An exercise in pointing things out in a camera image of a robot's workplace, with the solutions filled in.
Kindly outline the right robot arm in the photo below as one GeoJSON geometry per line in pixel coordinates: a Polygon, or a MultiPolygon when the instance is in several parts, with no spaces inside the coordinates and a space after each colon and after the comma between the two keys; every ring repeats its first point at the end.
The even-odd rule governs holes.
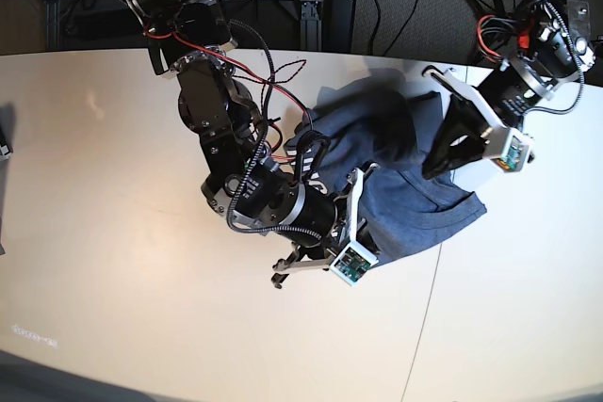
{"type": "Polygon", "coordinates": [[[209,168],[202,191],[211,209],[237,233],[276,233],[302,254],[333,253],[341,238],[340,203],[310,183],[300,156],[282,169],[269,144],[277,127],[269,114],[284,93],[275,67],[261,76],[231,58],[238,34],[261,50],[262,36],[225,17],[220,0],[124,0],[139,20],[155,73],[173,73],[178,111],[199,139],[209,168]]]}

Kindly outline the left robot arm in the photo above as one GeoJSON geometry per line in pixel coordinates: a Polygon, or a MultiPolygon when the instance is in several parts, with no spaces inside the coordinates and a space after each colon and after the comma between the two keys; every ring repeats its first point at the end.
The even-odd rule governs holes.
{"type": "Polygon", "coordinates": [[[498,241],[510,245],[528,231],[531,215],[552,217],[562,197],[578,188],[563,170],[573,161],[567,132],[549,133],[548,170],[530,169],[533,141],[525,119],[550,114],[548,102],[568,83],[585,84],[595,62],[582,0],[493,0],[484,9],[465,0],[476,16],[479,54],[494,69],[470,85],[433,66],[423,75],[448,92],[443,105],[430,92],[411,99],[420,116],[413,151],[389,143],[381,170],[363,200],[371,239],[381,264],[390,264],[451,238],[485,213],[477,195],[455,185],[454,170],[490,162],[513,176],[500,197],[511,206],[498,241]]]}

